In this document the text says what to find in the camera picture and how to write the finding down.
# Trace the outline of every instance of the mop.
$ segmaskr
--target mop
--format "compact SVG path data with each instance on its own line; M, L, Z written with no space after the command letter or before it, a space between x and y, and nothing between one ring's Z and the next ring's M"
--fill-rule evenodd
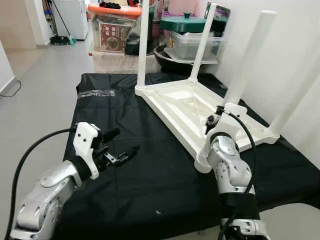
M71 34L70 34L70 32L69 32L66 24L65 24L65 21L63 20L61 14L60 14L60 12L59 12L59 9L57 8L57 5L56 5L55 1L54 1L54 0L51 0L51 1L53 2L54 6L55 6L55 9L56 9L56 11L58 12L58 14L59 14L59 16L60 16L61 21L62 21L62 23L63 23L66 31L68 32L68 35L69 35L69 44L70 44L70 45L74 45L77 40L76 40L73 36L71 36Z

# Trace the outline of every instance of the label on box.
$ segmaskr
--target label on box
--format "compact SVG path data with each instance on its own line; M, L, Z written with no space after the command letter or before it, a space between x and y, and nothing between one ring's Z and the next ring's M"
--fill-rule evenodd
M99 23L100 50L104 52L124 52L131 26Z

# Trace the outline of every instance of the white wall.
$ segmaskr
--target white wall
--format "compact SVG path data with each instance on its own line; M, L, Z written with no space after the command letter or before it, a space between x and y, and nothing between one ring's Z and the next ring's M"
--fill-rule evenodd
M219 65L213 73L229 85L244 53L260 10L278 12L274 26L250 66L249 85L242 97L268 123L277 114L281 102L287 99L298 82L290 76L299 68L306 46L320 31L319 0L214 0L231 9L225 31L226 43ZM281 134L320 168L320 77L285 125Z
M0 41L0 93L15 77Z
M0 40L5 49L36 48L23 1L0 0Z
M32 27L35 43L47 45L53 36L50 25L51 21L46 20L42 0L24 0L29 20Z

